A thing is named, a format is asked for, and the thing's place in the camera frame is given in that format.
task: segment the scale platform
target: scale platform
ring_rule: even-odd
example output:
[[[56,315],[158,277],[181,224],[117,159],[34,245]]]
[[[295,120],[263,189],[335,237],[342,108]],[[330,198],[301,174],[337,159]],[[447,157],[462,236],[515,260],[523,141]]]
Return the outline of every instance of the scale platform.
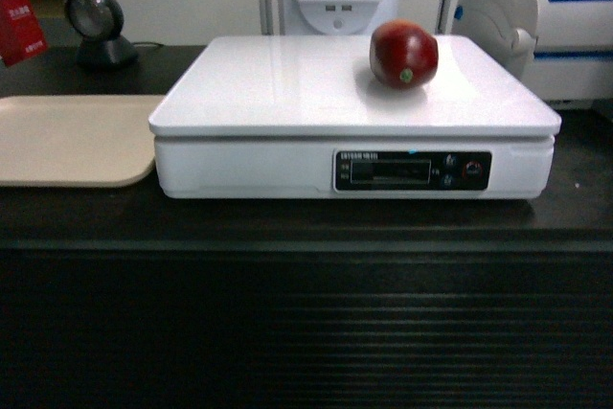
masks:
[[[219,37],[149,117],[176,198],[532,198],[560,117],[469,39],[384,87],[366,35]]]

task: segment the counter top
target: counter top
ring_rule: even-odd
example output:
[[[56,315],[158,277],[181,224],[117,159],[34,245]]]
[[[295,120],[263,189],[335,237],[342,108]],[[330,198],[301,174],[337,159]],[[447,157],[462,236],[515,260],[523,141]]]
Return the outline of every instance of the counter top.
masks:
[[[4,72],[0,96],[164,94],[202,47],[140,47],[105,73],[51,49]],[[613,249],[613,124],[563,111],[549,184],[532,200],[177,200],[155,171],[120,189],[0,189],[0,248],[488,251],[505,242]]]

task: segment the beige tray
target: beige tray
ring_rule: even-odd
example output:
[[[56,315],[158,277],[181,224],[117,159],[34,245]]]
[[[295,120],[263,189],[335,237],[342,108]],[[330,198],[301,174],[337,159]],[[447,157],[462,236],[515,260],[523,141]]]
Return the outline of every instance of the beige tray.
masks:
[[[153,168],[163,96],[0,99],[0,186],[121,187]]]

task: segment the digital display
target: digital display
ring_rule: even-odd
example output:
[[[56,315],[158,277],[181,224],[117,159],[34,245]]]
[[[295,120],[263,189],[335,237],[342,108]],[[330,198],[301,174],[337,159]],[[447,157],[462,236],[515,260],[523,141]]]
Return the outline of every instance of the digital display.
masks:
[[[353,161],[351,181],[370,184],[427,184],[430,161]]]

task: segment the apple stem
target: apple stem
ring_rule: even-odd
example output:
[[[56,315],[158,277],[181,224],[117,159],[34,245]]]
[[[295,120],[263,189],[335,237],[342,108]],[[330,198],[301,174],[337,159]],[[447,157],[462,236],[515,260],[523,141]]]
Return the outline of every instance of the apple stem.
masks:
[[[409,81],[411,81],[412,78],[413,71],[411,69],[409,69],[408,67],[402,69],[402,71],[400,72],[400,80],[402,80],[404,83],[408,83]]]

